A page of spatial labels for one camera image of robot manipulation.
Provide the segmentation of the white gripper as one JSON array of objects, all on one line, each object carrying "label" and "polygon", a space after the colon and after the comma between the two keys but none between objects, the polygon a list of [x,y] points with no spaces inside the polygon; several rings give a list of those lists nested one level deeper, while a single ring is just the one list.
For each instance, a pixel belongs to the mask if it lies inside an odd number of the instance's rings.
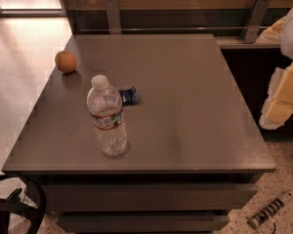
[{"label": "white gripper", "polygon": [[[293,60],[293,7],[285,18],[277,20],[260,34],[261,39],[279,40],[282,54]],[[293,62],[285,69],[277,67],[268,88],[259,120],[266,130],[283,126],[293,114]]]}]

